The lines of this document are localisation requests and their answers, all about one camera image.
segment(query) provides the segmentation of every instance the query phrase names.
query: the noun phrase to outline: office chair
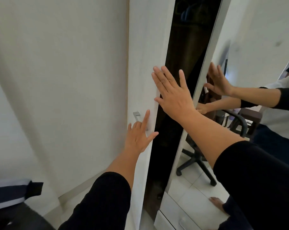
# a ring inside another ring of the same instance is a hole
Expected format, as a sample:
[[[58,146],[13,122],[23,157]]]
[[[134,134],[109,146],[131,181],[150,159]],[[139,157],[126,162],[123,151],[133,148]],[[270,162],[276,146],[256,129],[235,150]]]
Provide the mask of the office chair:
[[[222,111],[225,112],[225,113],[228,113],[231,116],[234,116],[237,119],[237,121],[239,121],[240,125],[242,126],[241,132],[240,132],[240,136],[244,138],[246,136],[246,131],[248,129],[248,125],[246,123],[246,120],[241,115],[238,115],[238,114],[236,114],[236,113],[234,113],[234,112],[232,112],[230,110],[222,110]],[[186,149],[182,150],[182,153],[184,153],[187,156],[189,156],[190,159],[176,169],[176,175],[177,176],[181,176],[183,169],[187,168],[188,166],[192,165],[193,163],[198,163],[198,165],[201,167],[201,169],[204,171],[204,173],[210,179],[210,184],[212,186],[216,186],[217,185],[216,180],[214,179],[214,177],[211,175],[211,173],[209,172],[209,170],[207,169],[207,167],[203,163],[203,161],[207,161],[207,160],[205,159],[205,157],[202,154],[202,152],[199,149],[199,147],[192,140],[190,135],[187,135],[186,142],[194,149],[194,153],[192,153],[192,152],[190,152],[190,151],[188,151]]]

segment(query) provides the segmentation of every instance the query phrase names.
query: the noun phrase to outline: chair armrest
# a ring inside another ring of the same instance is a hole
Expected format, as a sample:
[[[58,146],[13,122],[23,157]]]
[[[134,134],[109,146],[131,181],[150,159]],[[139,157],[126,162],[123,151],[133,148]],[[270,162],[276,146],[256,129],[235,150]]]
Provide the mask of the chair armrest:
[[[229,115],[231,116],[234,116],[235,118],[237,118],[240,122],[240,125],[241,125],[241,132],[240,132],[240,136],[241,137],[246,137],[246,131],[248,129],[248,124],[246,123],[246,120],[244,119],[244,117],[242,117],[241,115],[239,114],[236,114],[230,110],[223,110],[225,113],[228,113]]]

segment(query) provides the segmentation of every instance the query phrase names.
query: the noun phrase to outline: wardrobe door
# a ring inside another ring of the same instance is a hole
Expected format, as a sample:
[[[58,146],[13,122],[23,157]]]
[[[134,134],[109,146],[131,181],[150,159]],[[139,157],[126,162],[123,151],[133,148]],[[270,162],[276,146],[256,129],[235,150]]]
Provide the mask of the wardrobe door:
[[[130,0],[128,123],[143,120],[150,110],[147,135],[155,128],[159,96],[151,73],[153,66],[165,64],[175,0]],[[152,143],[140,155],[134,177],[131,208],[135,228],[139,229]]]

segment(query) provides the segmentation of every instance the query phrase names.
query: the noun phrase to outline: reflected hand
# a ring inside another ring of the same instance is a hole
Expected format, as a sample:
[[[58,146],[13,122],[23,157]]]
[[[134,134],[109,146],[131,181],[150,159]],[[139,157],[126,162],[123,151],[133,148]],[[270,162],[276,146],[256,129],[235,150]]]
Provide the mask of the reflected hand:
[[[202,103],[197,104],[196,110],[202,115],[205,115],[207,112],[209,112],[207,104],[202,104]]]
[[[142,153],[149,143],[158,135],[158,132],[151,133],[146,136],[147,123],[150,116],[150,110],[147,110],[143,122],[135,122],[133,127],[130,123],[127,129],[126,141],[124,144],[124,151]]]
[[[214,63],[211,62],[208,69],[208,75],[214,81],[214,85],[205,83],[204,87],[210,89],[211,91],[219,95],[232,95],[234,87],[225,78],[223,72],[221,71],[220,65],[218,65],[216,68]]]
[[[152,78],[163,97],[156,97],[154,100],[160,104],[166,114],[180,123],[186,115],[195,111],[183,70],[178,72],[181,87],[166,66],[162,66],[162,71],[156,66],[153,70]]]

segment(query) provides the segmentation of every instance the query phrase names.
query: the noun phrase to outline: white shirt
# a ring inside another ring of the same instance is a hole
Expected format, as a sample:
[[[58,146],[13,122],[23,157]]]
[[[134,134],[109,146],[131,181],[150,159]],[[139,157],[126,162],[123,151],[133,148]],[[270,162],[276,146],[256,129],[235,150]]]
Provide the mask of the white shirt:
[[[266,85],[267,88],[289,88],[289,77]],[[282,137],[289,139],[289,111],[265,108],[261,124]]]

